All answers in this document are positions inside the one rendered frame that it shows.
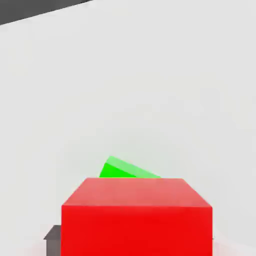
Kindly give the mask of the small red cube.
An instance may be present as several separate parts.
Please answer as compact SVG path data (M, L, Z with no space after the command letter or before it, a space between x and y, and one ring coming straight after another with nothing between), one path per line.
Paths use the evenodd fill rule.
M180 178L87 178L61 207L61 256L213 256L213 209Z

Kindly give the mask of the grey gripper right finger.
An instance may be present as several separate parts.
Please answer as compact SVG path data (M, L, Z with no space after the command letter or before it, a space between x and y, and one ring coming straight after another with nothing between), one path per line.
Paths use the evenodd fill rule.
M213 256L232 256L232 248L226 241L214 238L212 245Z

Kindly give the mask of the small green cube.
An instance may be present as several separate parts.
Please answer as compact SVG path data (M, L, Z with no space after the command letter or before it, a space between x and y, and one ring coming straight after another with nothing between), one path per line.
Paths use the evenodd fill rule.
M146 178L155 179L160 176L144 170L117 157L110 156L103 165L100 178Z

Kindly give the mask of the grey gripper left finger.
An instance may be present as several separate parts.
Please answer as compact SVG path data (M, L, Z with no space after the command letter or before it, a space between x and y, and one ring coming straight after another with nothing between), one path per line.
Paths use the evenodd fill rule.
M61 256L61 225L53 225L43 240L30 248L25 256Z

